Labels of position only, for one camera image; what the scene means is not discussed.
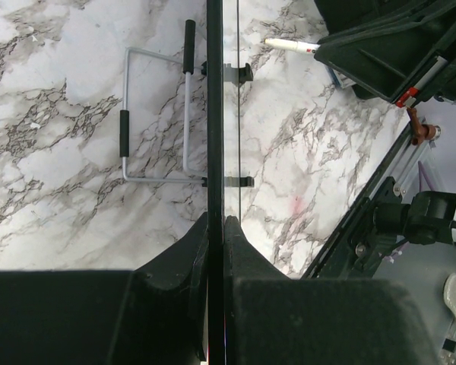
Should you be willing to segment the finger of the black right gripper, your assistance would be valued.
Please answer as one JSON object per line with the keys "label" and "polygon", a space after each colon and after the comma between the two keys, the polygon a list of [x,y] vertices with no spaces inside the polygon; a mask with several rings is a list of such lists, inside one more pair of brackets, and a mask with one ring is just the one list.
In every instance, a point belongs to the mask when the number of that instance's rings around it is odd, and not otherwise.
{"label": "finger of the black right gripper", "polygon": [[456,1],[317,1],[329,34],[456,37]]}
{"label": "finger of the black right gripper", "polygon": [[408,57],[410,41],[416,36],[327,36],[318,41],[320,47],[315,59],[347,76],[375,97],[394,104],[416,66]]}

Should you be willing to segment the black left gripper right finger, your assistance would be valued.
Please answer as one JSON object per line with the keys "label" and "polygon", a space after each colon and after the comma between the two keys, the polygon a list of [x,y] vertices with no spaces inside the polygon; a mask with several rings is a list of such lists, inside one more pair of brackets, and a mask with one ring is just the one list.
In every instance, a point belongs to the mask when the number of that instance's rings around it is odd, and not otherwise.
{"label": "black left gripper right finger", "polygon": [[229,364],[436,364],[420,311],[402,286],[372,279],[291,279],[224,227]]}

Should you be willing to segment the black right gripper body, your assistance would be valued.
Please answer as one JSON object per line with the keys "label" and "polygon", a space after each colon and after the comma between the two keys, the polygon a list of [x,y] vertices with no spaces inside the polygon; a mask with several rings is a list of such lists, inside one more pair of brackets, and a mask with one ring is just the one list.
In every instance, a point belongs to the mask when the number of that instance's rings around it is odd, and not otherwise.
{"label": "black right gripper body", "polygon": [[434,97],[456,102],[456,1],[437,1],[413,20],[409,60],[416,63],[395,98],[399,107],[414,107]]}

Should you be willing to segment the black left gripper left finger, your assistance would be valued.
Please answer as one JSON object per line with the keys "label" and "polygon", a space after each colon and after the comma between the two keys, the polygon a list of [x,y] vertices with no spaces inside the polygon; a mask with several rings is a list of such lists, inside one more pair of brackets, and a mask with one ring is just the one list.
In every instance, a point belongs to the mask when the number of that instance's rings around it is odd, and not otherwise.
{"label": "black left gripper left finger", "polygon": [[207,216],[135,270],[0,271],[0,364],[199,364]]}

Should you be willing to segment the white tablet whiteboard black frame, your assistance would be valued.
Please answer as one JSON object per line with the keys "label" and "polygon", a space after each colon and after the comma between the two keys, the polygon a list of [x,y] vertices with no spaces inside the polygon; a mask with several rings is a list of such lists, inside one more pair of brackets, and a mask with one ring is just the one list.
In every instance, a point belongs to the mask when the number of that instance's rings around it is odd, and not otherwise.
{"label": "white tablet whiteboard black frame", "polygon": [[231,74],[225,50],[238,25],[237,1],[207,1],[207,212],[208,212],[208,363],[233,364],[230,347],[230,298],[225,296],[225,101]]}

